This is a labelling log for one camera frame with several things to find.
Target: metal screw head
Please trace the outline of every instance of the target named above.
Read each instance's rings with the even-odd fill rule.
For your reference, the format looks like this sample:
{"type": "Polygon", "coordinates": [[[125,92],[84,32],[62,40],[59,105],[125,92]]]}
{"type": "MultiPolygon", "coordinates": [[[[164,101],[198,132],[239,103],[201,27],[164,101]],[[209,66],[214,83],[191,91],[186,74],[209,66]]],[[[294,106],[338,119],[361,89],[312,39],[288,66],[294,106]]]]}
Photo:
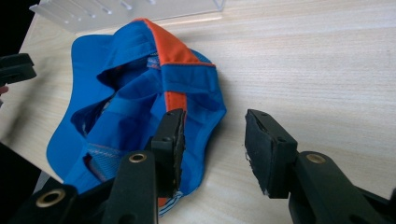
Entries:
{"type": "Polygon", "coordinates": [[[312,161],[317,164],[322,164],[322,163],[326,162],[326,160],[322,156],[319,156],[318,154],[308,154],[308,155],[306,155],[306,158],[309,161],[312,161]]]}

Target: fabric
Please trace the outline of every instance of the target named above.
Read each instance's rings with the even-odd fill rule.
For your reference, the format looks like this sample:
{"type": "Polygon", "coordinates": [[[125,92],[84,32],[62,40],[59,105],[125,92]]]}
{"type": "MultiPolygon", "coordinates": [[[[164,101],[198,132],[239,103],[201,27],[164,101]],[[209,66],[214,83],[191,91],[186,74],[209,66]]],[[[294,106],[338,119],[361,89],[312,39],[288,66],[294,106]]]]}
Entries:
{"type": "Polygon", "coordinates": [[[120,159],[144,149],[169,110],[186,111],[179,192],[163,214],[197,189],[205,146],[226,113],[216,66],[147,19],[72,46],[73,90],[47,150],[56,174],[84,192],[116,175],[120,159]]]}

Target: table surface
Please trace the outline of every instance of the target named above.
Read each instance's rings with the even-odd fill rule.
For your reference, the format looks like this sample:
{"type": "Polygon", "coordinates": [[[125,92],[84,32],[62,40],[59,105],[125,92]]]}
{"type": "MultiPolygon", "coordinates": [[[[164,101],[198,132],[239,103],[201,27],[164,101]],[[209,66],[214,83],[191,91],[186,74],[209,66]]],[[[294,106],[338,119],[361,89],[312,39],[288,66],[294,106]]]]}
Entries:
{"type": "MultiPolygon", "coordinates": [[[[228,113],[208,143],[204,180],[160,223],[291,223],[262,195],[245,157],[249,108],[331,157],[358,187],[396,187],[396,2],[236,1],[221,13],[157,21],[217,65],[228,113]]],[[[97,33],[112,34],[117,28],[97,33]]],[[[71,34],[35,16],[21,52],[37,77],[2,96],[0,141],[59,179],[47,144],[68,106],[71,34]]]]}

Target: orange fabric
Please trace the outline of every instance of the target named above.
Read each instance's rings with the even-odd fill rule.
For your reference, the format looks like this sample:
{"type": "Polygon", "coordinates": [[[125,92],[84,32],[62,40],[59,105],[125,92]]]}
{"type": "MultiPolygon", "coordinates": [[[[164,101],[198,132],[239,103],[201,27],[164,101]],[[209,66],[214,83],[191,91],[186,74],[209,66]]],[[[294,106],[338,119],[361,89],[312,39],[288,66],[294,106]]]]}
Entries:
{"type": "Polygon", "coordinates": [[[189,48],[174,35],[164,30],[157,24],[147,19],[137,19],[143,21],[151,30],[156,43],[160,65],[166,63],[194,63],[202,65],[213,65],[211,63],[201,63],[189,48]]]}
{"type": "Polygon", "coordinates": [[[167,198],[158,198],[158,206],[162,207],[166,204],[167,198]]]}
{"type": "Polygon", "coordinates": [[[165,92],[166,111],[182,108],[187,111],[186,93],[176,91],[165,92]]]}

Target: wooden table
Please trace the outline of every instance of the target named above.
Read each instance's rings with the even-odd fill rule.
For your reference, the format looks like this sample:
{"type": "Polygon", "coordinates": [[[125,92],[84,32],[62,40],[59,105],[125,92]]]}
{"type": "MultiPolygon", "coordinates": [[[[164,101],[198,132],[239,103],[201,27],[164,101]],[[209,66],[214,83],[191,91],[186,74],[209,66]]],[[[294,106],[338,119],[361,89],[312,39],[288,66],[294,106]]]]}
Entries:
{"type": "MultiPolygon", "coordinates": [[[[248,108],[271,114],[299,151],[328,155],[356,186],[390,196],[396,2],[228,0],[220,14],[157,23],[217,65],[228,108],[208,143],[201,187],[160,223],[291,223],[288,200],[263,196],[245,158],[248,108]]],[[[37,77],[2,96],[0,141],[58,179],[46,148],[70,100],[79,35],[36,15],[21,52],[37,77]]]]}

